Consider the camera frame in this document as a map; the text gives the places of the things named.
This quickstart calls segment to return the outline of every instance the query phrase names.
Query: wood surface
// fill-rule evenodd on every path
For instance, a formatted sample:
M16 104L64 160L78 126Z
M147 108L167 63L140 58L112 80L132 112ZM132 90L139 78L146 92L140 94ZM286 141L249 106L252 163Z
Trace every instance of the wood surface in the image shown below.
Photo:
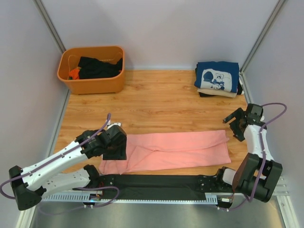
M127 134L191 132L225 129L231 164L237 169L247 154L246 142L233 137L222 119L237 108L246 108L243 95L236 98L200 97L194 87L194 71L136 70L126 71L123 91L117 94L71 95L61 125L55 152L68 145L85 130L100 128L111 112L111 122L121 122ZM74 165L73 172L87 164L97 169L101 157ZM142 171L137 174L212 175L222 165L161 171Z

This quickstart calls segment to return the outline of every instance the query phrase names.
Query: blue cloth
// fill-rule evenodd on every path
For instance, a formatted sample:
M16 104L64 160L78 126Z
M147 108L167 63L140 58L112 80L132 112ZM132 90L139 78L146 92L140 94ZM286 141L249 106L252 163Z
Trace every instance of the blue cloth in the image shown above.
M220 89L231 93L238 91L238 63L199 62L194 85L201 89Z

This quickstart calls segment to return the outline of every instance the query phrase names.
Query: orange bin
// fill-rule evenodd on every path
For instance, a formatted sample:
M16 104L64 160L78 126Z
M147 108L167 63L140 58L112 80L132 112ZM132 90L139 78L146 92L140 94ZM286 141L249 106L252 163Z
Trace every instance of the orange bin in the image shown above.
M68 80L68 74L78 66L81 56L116 64L123 58L119 75L111 78ZM73 94L118 93L124 88L124 50L119 46L78 47L65 51L61 57L57 76Z

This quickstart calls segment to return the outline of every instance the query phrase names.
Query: white wall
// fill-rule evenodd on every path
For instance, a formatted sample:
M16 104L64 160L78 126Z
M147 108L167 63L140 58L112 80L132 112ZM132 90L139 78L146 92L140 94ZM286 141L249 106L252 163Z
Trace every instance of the white wall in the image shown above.
M288 110L268 128L273 157L283 165L283 175L297 217L304 227L304 1L287 1L246 74L253 102L283 102ZM266 117L281 107L266 107Z
M60 51L32 0L0 3L0 182L9 168L47 155L67 89L56 77ZM10 186L4 190L12 194ZM15 227L14 200L0 195L0 227Z
M126 67L244 63L277 0L42 0L65 47L121 45Z

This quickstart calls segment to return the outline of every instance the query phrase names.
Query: pink fabric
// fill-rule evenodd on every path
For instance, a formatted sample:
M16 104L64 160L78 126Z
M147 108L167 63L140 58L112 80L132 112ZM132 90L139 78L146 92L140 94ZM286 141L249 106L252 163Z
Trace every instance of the pink fabric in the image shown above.
M102 161L102 174L231 163L225 130L127 135L125 161Z

